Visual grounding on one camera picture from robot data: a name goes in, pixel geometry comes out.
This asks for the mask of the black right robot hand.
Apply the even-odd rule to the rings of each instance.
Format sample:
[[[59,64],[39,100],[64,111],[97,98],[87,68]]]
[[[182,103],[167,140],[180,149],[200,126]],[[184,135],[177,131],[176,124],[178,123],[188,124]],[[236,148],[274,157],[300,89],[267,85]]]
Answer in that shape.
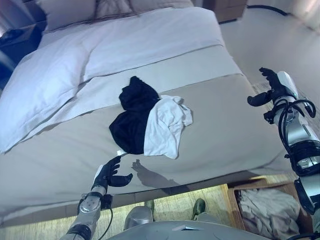
[[[285,71],[278,73],[265,67],[259,69],[261,74],[266,78],[270,85],[270,90],[262,92],[256,96],[248,96],[247,103],[253,107],[259,107],[272,101],[276,102],[277,99],[284,97],[292,97],[298,100],[298,90],[292,78]]]

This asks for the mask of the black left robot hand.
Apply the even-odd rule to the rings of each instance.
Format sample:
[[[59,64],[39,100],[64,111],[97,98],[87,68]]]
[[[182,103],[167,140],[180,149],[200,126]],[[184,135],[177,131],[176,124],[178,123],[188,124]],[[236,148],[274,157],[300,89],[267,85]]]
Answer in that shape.
[[[121,156],[119,155],[109,160],[106,164],[101,165],[95,174],[91,190],[103,187],[107,191],[108,187],[118,188],[127,186],[131,182],[133,174],[117,175],[120,162]]]

